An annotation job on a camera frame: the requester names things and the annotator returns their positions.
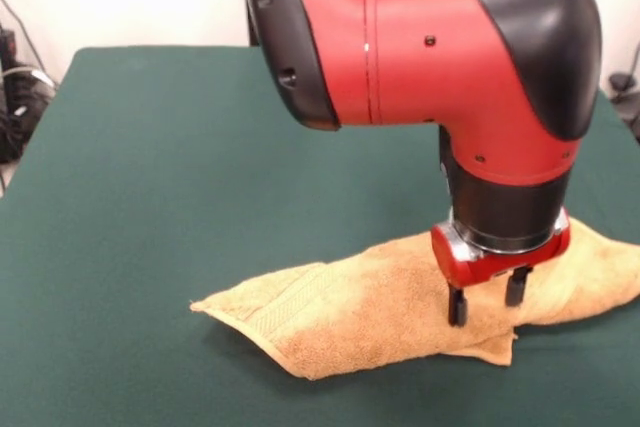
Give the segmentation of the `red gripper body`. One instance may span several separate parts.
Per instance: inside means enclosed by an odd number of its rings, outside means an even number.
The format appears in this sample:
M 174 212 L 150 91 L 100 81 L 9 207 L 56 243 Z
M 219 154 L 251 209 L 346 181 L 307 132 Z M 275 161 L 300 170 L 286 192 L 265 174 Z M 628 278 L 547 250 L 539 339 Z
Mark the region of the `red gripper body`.
M 539 264 L 561 256 L 571 238 L 570 229 L 565 227 L 534 250 L 493 253 L 465 242 L 450 223 L 437 224 L 430 234 L 437 265 L 447 282 L 456 289 L 488 282 L 507 271 L 530 272 Z

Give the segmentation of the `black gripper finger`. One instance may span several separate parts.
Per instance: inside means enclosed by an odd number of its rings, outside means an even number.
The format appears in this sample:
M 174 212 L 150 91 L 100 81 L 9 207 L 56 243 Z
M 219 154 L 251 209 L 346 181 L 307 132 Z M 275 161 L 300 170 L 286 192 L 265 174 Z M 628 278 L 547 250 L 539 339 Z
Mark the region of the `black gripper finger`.
M 507 281 L 505 292 L 507 307 L 518 307 L 523 302 L 529 273 L 529 266 L 521 266 L 513 270 Z
M 464 327 L 468 318 L 467 299 L 463 289 L 449 285 L 448 323 L 452 327 Z

